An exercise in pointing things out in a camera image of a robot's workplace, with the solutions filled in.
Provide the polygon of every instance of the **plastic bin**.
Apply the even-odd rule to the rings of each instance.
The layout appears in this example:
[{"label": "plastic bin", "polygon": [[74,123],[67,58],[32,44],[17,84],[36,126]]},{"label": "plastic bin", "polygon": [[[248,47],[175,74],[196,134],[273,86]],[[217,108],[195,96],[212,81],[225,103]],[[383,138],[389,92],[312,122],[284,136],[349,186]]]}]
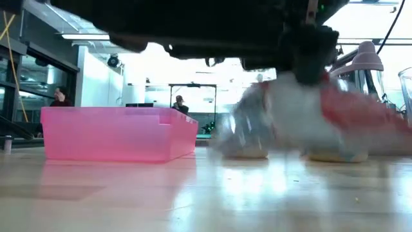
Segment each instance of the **plastic bin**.
[{"label": "plastic bin", "polygon": [[198,122],[169,108],[46,107],[47,159],[167,162],[192,153]]}]

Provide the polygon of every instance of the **blurry object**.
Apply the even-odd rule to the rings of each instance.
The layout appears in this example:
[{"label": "blurry object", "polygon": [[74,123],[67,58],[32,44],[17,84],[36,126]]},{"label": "blurry object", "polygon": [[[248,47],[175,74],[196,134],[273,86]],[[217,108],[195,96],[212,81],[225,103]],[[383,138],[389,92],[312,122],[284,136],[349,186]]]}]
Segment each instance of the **blurry object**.
[{"label": "blurry object", "polygon": [[344,82],[307,88],[285,72],[253,85],[218,126],[214,149],[228,157],[299,149],[310,159],[329,162],[412,152],[412,128],[373,97],[348,92]]},{"label": "blurry object", "polygon": [[409,124],[412,122],[412,68],[407,68],[398,74],[400,84],[402,85],[402,93],[405,100],[404,118]]},{"label": "blurry object", "polygon": [[352,156],[350,159],[347,159],[345,156],[342,156],[341,153],[336,151],[309,151],[307,156],[310,160],[313,161],[322,161],[322,162],[351,162],[358,163],[364,162],[368,159],[367,152],[360,152]]},{"label": "blurry object", "polygon": [[218,122],[212,147],[224,157],[264,158],[273,146],[262,84],[247,89],[233,111]]}]

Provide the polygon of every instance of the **seated person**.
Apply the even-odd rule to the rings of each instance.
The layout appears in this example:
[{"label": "seated person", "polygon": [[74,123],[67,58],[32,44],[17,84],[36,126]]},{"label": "seated person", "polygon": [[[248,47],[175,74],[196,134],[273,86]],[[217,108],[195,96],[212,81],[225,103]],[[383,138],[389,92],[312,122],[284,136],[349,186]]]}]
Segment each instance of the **seated person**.
[{"label": "seated person", "polygon": [[[73,106],[66,98],[67,96],[67,90],[65,87],[57,87],[55,92],[54,92],[54,101],[50,104],[50,107],[68,107],[68,106]],[[38,125],[36,128],[37,132],[37,138],[42,138],[43,137],[43,127],[41,124]]]},{"label": "seated person", "polygon": [[173,104],[174,109],[178,110],[180,113],[184,113],[187,115],[189,112],[189,107],[183,105],[183,97],[178,95],[176,96],[176,102]]}]

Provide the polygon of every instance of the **white wall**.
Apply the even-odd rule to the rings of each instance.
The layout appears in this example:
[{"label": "white wall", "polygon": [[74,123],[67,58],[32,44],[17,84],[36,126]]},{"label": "white wall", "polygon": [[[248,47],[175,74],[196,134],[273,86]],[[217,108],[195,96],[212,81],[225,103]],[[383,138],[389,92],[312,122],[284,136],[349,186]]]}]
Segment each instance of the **white wall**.
[{"label": "white wall", "polygon": [[124,80],[88,52],[79,47],[81,73],[77,77],[76,106],[121,106]]}]

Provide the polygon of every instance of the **woman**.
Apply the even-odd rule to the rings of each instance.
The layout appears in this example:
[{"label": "woman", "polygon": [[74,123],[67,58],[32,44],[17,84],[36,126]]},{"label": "woman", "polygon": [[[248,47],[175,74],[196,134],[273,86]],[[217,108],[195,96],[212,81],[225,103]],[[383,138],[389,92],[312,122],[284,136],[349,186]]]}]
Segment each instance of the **woman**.
[{"label": "woman", "polygon": [[[50,107],[70,107],[72,106],[70,100],[67,99],[67,90],[65,87],[57,87],[54,92],[54,101]],[[37,138],[43,138],[43,127],[41,124],[36,128]]]},{"label": "woman", "polygon": [[54,106],[72,106],[71,102],[67,99],[67,90],[65,87],[57,87],[54,92],[54,101],[50,104],[51,107]]}]

